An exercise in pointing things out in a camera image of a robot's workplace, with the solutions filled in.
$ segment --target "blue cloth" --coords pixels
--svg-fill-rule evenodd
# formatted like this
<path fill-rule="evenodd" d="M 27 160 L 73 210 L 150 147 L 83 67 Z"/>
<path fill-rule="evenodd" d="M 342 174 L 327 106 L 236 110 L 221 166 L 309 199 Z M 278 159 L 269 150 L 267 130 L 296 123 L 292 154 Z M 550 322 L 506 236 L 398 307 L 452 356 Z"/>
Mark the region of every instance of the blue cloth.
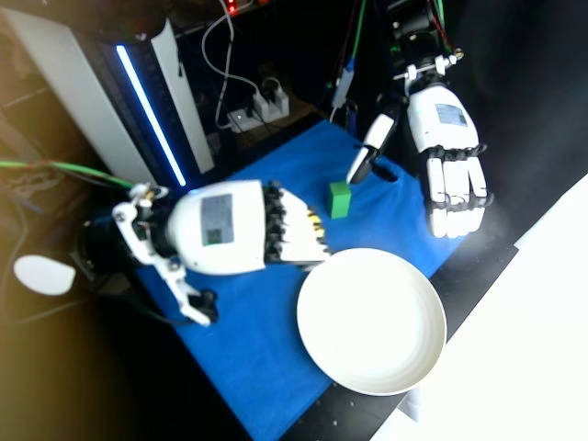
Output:
<path fill-rule="evenodd" d="M 380 160 L 398 181 L 369 176 L 353 188 L 349 215 L 328 218 L 329 184 L 345 180 L 357 144 L 325 121 L 232 179 L 277 180 L 316 208 L 334 251 L 379 248 L 432 276 L 460 240 L 431 236 L 419 183 L 399 166 Z M 143 268 L 140 274 L 163 311 L 178 317 L 175 301 L 155 271 Z M 187 278 L 196 288 L 218 293 L 220 318 L 209 328 L 189 325 L 176 331 L 255 440 L 278 439 L 330 384 L 308 356 L 297 329 L 296 302 L 304 277 L 294 266 L 276 265 L 240 276 L 190 273 Z"/>

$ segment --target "green cable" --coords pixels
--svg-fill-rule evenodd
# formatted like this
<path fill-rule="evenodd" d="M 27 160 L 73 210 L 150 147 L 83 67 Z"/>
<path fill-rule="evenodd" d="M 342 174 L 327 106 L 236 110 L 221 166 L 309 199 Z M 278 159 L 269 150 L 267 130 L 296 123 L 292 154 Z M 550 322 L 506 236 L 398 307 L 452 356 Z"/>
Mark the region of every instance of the green cable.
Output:
<path fill-rule="evenodd" d="M 441 19 L 441 26 L 445 27 L 445 11 L 443 9 L 443 0 L 437 0 L 437 9 L 439 9 L 439 18 Z"/>
<path fill-rule="evenodd" d="M 24 163 L 22 161 L 0 161 L 0 168 L 24 168 L 29 166 L 31 166 L 31 163 Z M 109 175 L 108 173 L 101 172 L 94 168 L 84 167 L 83 165 L 51 161 L 47 162 L 47 166 L 55 167 L 62 170 L 70 170 L 72 172 L 84 173 L 86 175 L 97 176 L 106 181 L 112 182 L 125 188 L 133 187 L 133 184 L 129 181 L 125 181 L 124 179 L 120 179 L 113 175 Z"/>
<path fill-rule="evenodd" d="M 361 2 L 361 9 L 359 9 L 359 18 L 357 19 L 357 29 L 356 29 L 356 41 L 353 45 L 353 51 L 351 52 L 351 59 L 354 60 L 357 55 L 357 50 L 359 49 L 359 39 L 361 37 L 361 25 L 364 21 L 364 12 L 366 11 L 366 0 L 362 0 Z"/>

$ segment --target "led light strip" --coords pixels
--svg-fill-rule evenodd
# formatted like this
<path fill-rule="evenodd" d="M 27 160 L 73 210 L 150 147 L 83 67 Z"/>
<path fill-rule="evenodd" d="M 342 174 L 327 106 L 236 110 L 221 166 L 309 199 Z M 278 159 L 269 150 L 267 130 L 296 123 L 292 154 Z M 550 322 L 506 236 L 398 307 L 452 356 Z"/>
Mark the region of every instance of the led light strip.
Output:
<path fill-rule="evenodd" d="M 186 180 L 184 178 L 184 175 L 182 175 L 182 170 L 180 170 L 180 166 L 177 164 L 177 161 L 175 160 L 174 154 L 172 153 L 172 149 L 170 148 L 169 144 L 167 143 L 167 139 L 165 138 L 164 131 L 162 130 L 161 126 L 159 125 L 159 121 L 157 120 L 157 118 L 155 117 L 155 114 L 153 113 L 153 109 L 151 107 L 151 104 L 149 103 L 149 99 L 147 99 L 147 96 L 145 95 L 145 91 L 143 90 L 143 86 L 141 85 L 141 82 L 139 81 L 139 77 L 137 76 L 137 73 L 135 72 L 135 68 L 133 67 L 132 63 L 130 62 L 130 58 L 127 53 L 127 50 L 125 49 L 124 46 L 118 45 L 117 46 L 117 54 L 119 55 L 119 58 L 122 61 L 122 65 L 125 68 L 125 72 L 127 73 L 127 76 L 130 79 L 130 83 L 132 84 L 133 89 L 135 89 L 135 93 L 137 94 L 137 97 L 139 98 L 139 101 L 141 102 L 143 110 L 145 111 L 145 115 L 147 115 L 147 119 L 149 120 L 149 122 L 151 123 L 151 126 L 153 127 L 153 131 L 155 132 L 155 136 L 157 137 L 157 140 L 159 141 L 159 143 L 162 146 L 162 149 L 165 153 L 165 157 L 167 158 L 167 161 L 169 162 L 169 164 L 172 166 L 172 170 L 174 170 L 175 179 L 177 179 L 177 182 L 179 183 L 180 186 L 182 186 L 182 187 L 185 186 Z"/>

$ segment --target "robotic hand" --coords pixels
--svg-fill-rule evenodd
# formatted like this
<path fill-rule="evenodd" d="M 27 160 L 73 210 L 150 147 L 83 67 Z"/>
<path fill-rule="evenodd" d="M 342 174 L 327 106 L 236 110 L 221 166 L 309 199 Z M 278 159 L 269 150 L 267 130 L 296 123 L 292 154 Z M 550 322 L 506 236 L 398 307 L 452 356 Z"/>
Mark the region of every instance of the robotic hand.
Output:
<path fill-rule="evenodd" d="M 424 196 L 431 231 L 435 237 L 475 232 L 492 203 L 492 194 L 478 158 L 486 146 L 480 144 L 471 117 L 445 79 L 446 69 L 457 63 L 461 52 L 449 49 L 435 2 L 388 3 L 383 16 L 391 24 L 391 39 L 397 48 L 395 65 L 405 69 L 393 80 L 403 81 L 411 134 L 425 162 Z M 399 107 L 389 107 L 374 120 L 347 183 L 357 184 L 368 175 L 399 116 Z"/>
<path fill-rule="evenodd" d="M 321 220 L 284 188 L 232 181 L 191 191 L 177 202 L 169 198 L 164 187 L 138 184 L 107 224 L 114 220 L 126 257 L 153 266 L 181 313 L 202 325 L 217 320 L 216 295 L 186 283 L 186 268 L 211 275 L 256 271 L 267 263 L 307 269 L 330 255 Z M 105 234 L 112 231 L 103 221 L 85 224 L 84 260 L 93 268 L 113 261 L 112 247 L 103 254 Z"/>

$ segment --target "white oval object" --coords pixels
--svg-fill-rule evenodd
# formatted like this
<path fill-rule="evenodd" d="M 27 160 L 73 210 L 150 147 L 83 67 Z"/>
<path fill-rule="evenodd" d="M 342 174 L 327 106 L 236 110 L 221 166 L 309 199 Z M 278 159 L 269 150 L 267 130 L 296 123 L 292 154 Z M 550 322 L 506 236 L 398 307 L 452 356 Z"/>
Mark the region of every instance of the white oval object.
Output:
<path fill-rule="evenodd" d="M 398 256 L 368 248 L 342 251 L 314 268 L 297 315 L 318 367 L 367 395 L 414 388 L 447 339 L 445 311 L 429 280 Z"/>
<path fill-rule="evenodd" d="M 75 269 L 44 255 L 19 257 L 14 264 L 14 271 L 25 287 L 46 296 L 65 294 L 75 279 Z"/>

